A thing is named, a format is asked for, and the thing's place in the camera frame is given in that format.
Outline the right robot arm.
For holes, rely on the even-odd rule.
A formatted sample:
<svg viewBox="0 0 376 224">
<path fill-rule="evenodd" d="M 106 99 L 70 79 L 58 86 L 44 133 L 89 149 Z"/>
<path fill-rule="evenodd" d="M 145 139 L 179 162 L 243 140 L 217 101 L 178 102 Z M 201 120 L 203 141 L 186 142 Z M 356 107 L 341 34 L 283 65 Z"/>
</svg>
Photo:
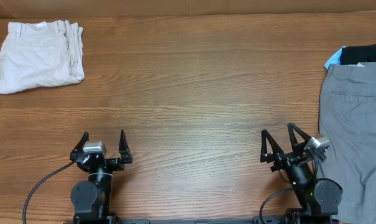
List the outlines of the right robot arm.
<svg viewBox="0 0 376 224">
<path fill-rule="evenodd" d="M 291 152 L 288 153 L 266 129 L 261 132 L 260 161 L 272 163 L 270 169 L 273 172 L 285 172 L 287 176 L 283 180 L 291 187 L 264 200 L 259 210 L 259 222 L 267 223 L 263 211 L 271 199 L 294 192 L 300 207 L 286 209 L 283 216 L 274 219 L 274 223 L 339 223 L 333 216 L 338 214 L 343 189 L 334 180 L 318 177 L 320 165 L 326 160 L 329 139 L 322 134 L 310 136 L 293 123 L 287 124 L 287 128 L 291 143 Z"/>
</svg>

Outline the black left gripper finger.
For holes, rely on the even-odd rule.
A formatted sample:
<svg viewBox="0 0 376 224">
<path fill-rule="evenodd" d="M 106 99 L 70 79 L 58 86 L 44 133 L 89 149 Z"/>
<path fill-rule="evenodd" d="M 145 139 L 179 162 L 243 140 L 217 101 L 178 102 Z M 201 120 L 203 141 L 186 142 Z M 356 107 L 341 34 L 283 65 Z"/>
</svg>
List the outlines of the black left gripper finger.
<svg viewBox="0 0 376 224">
<path fill-rule="evenodd" d="M 121 155 L 119 158 L 120 164 L 133 163 L 133 156 L 127 144 L 126 134 L 123 129 L 121 130 L 121 135 L 120 135 L 120 140 L 119 140 L 119 154 Z"/>
<path fill-rule="evenodd" d="M 79 156 L 79 154 L 81 154 L 83 152 L 83 147 L 85 145 L 85 142 L 88 141 L 88 140 L 89 140 L 89 133 L 87 131 L 85 131 L 85 133 L 81 137 L 78 144 L 72 149 L 72 151 L 70 153 L 70 160 L 72 162 L 75 162 L 77 160 L 77 157 Z"/>
</svg>

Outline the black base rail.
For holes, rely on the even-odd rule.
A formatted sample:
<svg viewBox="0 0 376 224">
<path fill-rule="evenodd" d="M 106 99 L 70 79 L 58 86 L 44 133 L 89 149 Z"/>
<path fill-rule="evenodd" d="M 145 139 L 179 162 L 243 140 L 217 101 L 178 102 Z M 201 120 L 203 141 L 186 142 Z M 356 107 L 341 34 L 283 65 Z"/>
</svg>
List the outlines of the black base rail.
<svg viewBox="0 0 376 224">
<path fill-rule="evenodd" d="M 195 220 L 149 220 L 143 219 L 124 219 L 119 220 L 118 224 L 285 224 L 287 220 L 284 215 L 263 216 L 263 222 L 260 217 L 253 218 L 222 218 L 222 219 L 195 219 Z"/>
</svg>

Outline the black garment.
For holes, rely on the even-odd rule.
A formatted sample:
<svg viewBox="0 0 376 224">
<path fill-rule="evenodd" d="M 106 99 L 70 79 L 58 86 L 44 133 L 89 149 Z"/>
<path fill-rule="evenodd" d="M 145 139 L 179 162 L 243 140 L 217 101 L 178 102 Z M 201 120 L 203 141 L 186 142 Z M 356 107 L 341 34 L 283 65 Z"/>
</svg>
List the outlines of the black garment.
<svg viewBox="0 0 376 224">
<path fill-rule="evenodd" d="M 376 62 L 376 44 L 366 46 L 350 46 L 342 49 L 342 65 L 351 65 L 361 62 Z"/>
</svg>

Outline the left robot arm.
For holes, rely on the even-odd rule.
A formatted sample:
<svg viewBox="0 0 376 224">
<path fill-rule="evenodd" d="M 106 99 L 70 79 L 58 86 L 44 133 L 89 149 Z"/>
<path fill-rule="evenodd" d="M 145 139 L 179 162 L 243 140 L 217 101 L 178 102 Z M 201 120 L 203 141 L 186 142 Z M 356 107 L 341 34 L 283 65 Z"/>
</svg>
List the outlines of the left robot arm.
<svg viewBox="0 0 376 224">
<path fill-rule="evenodd" d="M 102 141 L 90 141 L 84 133 L 70 153 L 70 160 L 79 169 L 88 173 L 88 180 L 77 183 L 71 190 L 71 202 L 75 208 L 73 223 L 120 223 L 116 212 L 111 212 L 111 190 L 113 173 L 123 171 L 133 157 L 121 131 L 119 157 L 107 158 L 106 146 Z"/>
</svg>

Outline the light blue cloth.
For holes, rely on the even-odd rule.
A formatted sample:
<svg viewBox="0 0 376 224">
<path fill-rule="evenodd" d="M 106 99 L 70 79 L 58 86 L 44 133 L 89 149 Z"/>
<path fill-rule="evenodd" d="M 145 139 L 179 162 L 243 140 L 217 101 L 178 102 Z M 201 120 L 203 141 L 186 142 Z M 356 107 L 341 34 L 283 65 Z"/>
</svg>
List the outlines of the light blue cloth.
<svg viewBox="0 0 376 224">
<path fill-rule="evenodd" d="M 335 52 L 324 64 L 324 68 L 326 70 L 329 69 L 331 65 L 340 65 L 341 64 L 341 55 L 342 55 L 342 50 L 346 46 L 342 46 L 337 52 Z"/>
</svg>

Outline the grey shorts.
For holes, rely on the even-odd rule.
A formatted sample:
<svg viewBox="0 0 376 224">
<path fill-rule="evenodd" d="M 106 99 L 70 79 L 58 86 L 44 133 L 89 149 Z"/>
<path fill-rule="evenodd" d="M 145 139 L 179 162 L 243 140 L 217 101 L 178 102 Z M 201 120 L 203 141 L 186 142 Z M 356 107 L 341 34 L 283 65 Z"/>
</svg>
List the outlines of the grey shorts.
<svg viewBox="0 0 376 224">
<path fill-rule="evenodd" d="M 319 132 L 330 146 L 318 177 L 343 189 L 336 218 L 376 223 L 376 62 L 329 66 L 319 98 Z"/>
</svg>

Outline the folded white shorts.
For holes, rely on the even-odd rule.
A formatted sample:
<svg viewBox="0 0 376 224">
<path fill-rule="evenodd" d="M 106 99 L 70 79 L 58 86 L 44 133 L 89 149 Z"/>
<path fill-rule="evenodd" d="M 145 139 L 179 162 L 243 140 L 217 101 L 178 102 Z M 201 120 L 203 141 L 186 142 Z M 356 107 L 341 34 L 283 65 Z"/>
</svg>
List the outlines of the folded white shorts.
<svg viewBox="0 0 376 224">
<path fill-rule="evenodd" d="M 0 95 L 82 82 L 82 34 L 68 20 L 9 22 L 0 50 Z"/>
</svg>

